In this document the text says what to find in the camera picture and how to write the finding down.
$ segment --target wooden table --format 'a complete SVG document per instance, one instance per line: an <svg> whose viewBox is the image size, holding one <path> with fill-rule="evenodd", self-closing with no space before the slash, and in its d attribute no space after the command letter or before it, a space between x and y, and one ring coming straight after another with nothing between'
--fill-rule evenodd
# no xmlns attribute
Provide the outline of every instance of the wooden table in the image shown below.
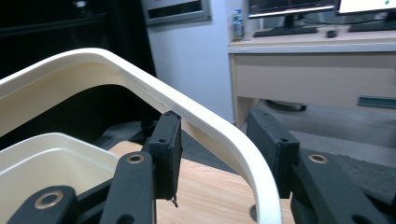
<svg viewBox="0 0 396 224"><path fill-rule="evenodd" d="M122 142L110 151L123 155L141 146ZM283 222L294 223L290 200L281 200ZM157 200L157 221L163 223L255 223L250 208L253 191L240 176L194 161L181 160L177 204Z"/></svg>

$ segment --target computer monitor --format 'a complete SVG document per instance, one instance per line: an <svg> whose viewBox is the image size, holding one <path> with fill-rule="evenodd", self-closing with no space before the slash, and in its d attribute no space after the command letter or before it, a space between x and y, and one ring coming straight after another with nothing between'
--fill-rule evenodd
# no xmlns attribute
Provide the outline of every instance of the computer monitor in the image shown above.
<svg viewBox="0 0 396 224"><path fill-rule="evenodd" d="M382 21L351 25L349 32L396 30L396 1L394 0L364 0L364 4L357 3L356 0L339 0L335 11L340 16L388 12L388 16Z"/></svg>
<svg viewBox="0 0 396 224"><path fill-rule="evenodd" d="M256 32L254 37L316 33L316 27L295 26L294 16L334 8L333 0L249 0L248 3L249 19L285 16L283 27Z"/></svg>

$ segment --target computer mouse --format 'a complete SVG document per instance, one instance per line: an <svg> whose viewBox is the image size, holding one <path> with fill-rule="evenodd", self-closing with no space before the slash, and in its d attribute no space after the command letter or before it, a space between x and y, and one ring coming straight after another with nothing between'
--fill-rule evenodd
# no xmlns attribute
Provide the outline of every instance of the computer mouse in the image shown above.
<svg viewBox="0 0 396 224"><path fill-rule="evenodd" d="M337 31L335 30L330 30L326 33L327 38L335 38L337 36Z"/></svg>

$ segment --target white wall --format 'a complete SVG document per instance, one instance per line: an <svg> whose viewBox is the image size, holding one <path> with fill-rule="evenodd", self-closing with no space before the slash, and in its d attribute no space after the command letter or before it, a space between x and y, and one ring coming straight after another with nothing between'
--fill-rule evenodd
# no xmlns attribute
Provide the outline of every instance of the white wall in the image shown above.
<svg viewBox="0 0 396 224"><path fill-rule="evenodd" d="M158 79L234 122L227 46L234 9L244 0L210 0L212 21L149 27Z"/></svg>

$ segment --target water bottle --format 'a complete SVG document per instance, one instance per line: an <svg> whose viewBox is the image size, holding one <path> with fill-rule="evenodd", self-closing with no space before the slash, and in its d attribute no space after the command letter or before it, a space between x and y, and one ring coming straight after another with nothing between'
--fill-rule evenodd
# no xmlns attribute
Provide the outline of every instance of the water bottle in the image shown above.
<svg viewBox="0 0 396 224"><path fill-rule="evenodd" d="M244 20L242 10L237 9L233 12L233 40L242 40L245 36Z"/></svg>

